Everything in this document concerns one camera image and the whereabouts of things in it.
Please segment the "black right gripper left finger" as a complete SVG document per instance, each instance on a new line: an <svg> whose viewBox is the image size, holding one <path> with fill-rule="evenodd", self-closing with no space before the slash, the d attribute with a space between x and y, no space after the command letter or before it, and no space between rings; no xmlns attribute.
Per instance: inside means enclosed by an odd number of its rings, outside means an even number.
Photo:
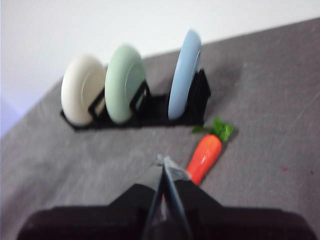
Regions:
<svg viewBox="0 0 320 240"><path fill-rule="evenodd" d="M55 206L30 215L19 240L104 240L138 238L148 217L162 174L164 157L107 205Z"/></svg>

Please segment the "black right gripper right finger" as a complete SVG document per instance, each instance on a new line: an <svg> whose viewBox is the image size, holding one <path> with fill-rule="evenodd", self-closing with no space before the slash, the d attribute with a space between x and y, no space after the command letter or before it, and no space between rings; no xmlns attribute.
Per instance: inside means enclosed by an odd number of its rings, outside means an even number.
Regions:
<svg viewBox="0 0 320 240"><path fill-rule="evenodd" d="M302 216L277 208L223 205L197 186L169 156L163 163L195 240L314 239L314 231Z"/></svg>

